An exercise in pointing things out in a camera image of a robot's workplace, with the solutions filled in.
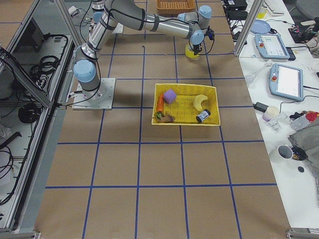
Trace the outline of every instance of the white cup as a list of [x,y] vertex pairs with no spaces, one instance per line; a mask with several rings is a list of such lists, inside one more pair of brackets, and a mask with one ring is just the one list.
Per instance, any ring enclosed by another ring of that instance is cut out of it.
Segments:
[[282,144],[270,152],[269,158],[274,163],[283,163],[292,159],[293,155],[292,149],[289,146]]
[[279,109],[275,106],[268,106],[263,114],[263,119],[269,121],[279,115]]

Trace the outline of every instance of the red object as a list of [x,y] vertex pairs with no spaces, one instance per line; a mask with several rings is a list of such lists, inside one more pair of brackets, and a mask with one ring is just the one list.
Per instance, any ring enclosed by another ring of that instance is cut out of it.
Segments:
[[318,112],[309,111],[306,113],[306,119],[309,120],[310,123],[314,122],[317,119]]
[[164,93],[159,95],[158,105],[156,106],[157,112],[164,112]]

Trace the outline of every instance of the yellow object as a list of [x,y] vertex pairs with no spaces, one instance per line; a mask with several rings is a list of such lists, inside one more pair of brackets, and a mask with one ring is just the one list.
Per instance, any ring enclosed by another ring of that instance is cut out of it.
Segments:
[[[172,89],[176,94],[176,100],[167,104],[164,103],[164,115],[175,117],[174,122],[163,123],[155,119],[157,99],[163,92]],[[207,101],[202,102],[202,106],[211,112],[209,118],[203,123],[198,123],[196,116],[197,109],[194,108],[194,100],[198,95],[206,95]],[[154,106],[152,114],[152,124],[154,125],[195,125],[195,126],[218,126],[220,125],[220,116],[218,110],[216,87],[194,85],[194,84],[155,84]]]
[[195,9],[195,0],[157,0],[159,14],[180,14]]
[[201,103],[203,101],[207,101],[207,100],[208,100],[208,97],[206,95],[198,95],[198,96],[196,96],[195,100],[194,100],[195,109],[197,109],[199,112],[202,112],[204,109],[201,106]]
[[259,13],[257,15],[257,18],[258,19],[263,19],[265,17],[266,13],[267,13],[267,7],[261,6],[261,8],[259,10]]
[[189,44],[185,46],[185,55],[191,60],[197,60],[199,57],[199,54],[194,55],[194,51],[191,49]]

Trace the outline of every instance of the blue joint cap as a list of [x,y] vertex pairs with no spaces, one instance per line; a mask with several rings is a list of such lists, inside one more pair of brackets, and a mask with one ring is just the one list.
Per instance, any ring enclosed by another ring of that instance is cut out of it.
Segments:
[[177,16],[177,18],[181,21],[185,21],[185,13],[181,13]]
[[207,5],[200,6],[198,12],[205,18],[211,18],[212,10],[211,7]]
[[94,64],[88,60],[78,61],[73,67],[73,72],[79,82],[82,83],[91,82],[96,74]]
[[199,45],[204,40],[204,33],[201,30],[197,30],[190,38],[190,42],[194,45]]
[[98,23],[100,18],[102,17],[103,12],[102,11],[96,11],[95,13],[93,13],[93,20],[95,23]]

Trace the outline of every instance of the small black bottle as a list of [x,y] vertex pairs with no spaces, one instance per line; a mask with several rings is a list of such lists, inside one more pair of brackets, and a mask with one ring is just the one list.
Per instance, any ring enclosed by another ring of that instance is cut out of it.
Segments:
[[203,110],[198,116],[196,116],[196,119],[199,123],[202,123],[205,119],[207,119],[210,116],[209,110]]

